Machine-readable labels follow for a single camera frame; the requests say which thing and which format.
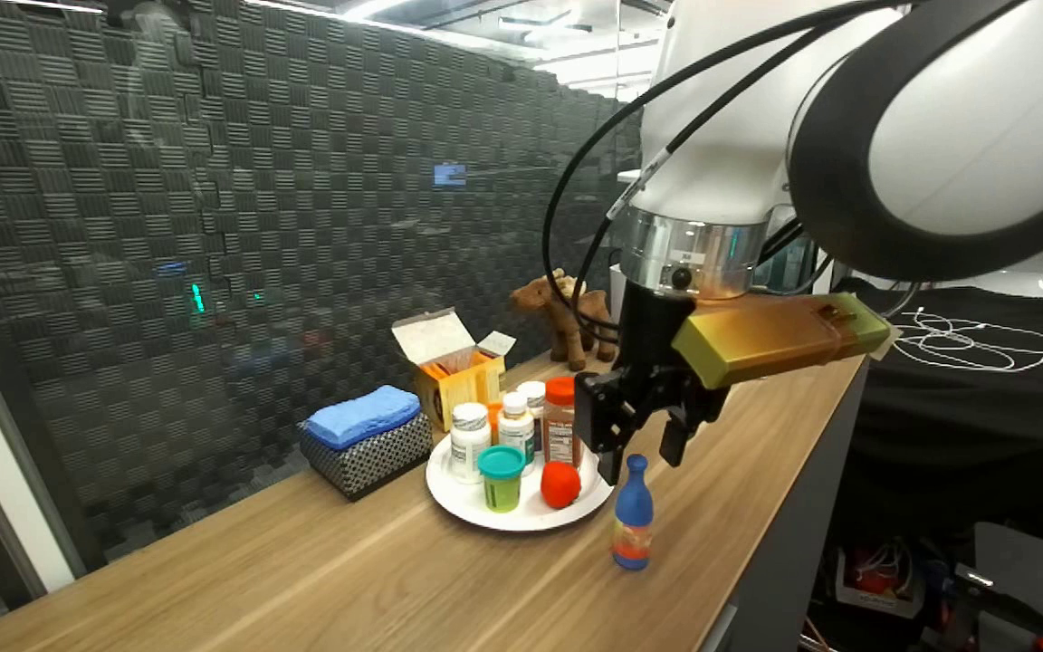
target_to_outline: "red bottle cap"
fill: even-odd
[[[574,404],[574,377],[550,377],[548,379],[548,401]]]

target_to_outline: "blue bottle cap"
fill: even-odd
[[[486,478],[518,478],[527,469],[527,455],[515,446],[491,446],[480,455],[480,469]]]
[[[626,455],[626,468],[629,468],[629,475],[641,475],[646,469],[646,455],[641,451]]]

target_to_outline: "yellow box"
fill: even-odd
[[[493,359],[483,351],[474,351],[471,364],[463,364],[463,370],[446,370],[439,363],[425,363],[422,377],[416,377],[416,393],[422,393],[422,404],[430,416],[436,430],[454,426],[454,404],[457,401],[497,404],[503,370],[506,370],[503,359]]]
[[[457,401],[501,401],[503,351],[483,351],[457,312],[425,312],[392,324],[416,364],[416,393],[436,430],[454,426]]]

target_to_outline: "label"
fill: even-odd
[[[548,458],[575,464],[574,446],[575,446],[574,426],[569,424],[550,424]]]
[[[651,561],[651,528],[629,528],[626,520],[615,520],[615,540],[610,550],[623,567],[646,567]]]
[[[454,475],[471,475],[471,455],[474,455],[471,446],[451,439],[451,469]]]
[[[512,446],[512,447],[518,447],[527,458],[533,458],[530,455],[530,439],[533,439],[533,426],[530,426],[530,420],[501,420],[501,443],[503,446]]]

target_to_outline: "blue bottle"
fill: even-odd
[[[626,484],[615,497],[615,537],[610,550],[618,567],[641,573],[651,561],[657,498],[646,484],[646,455],[626,455],[626,469]]]

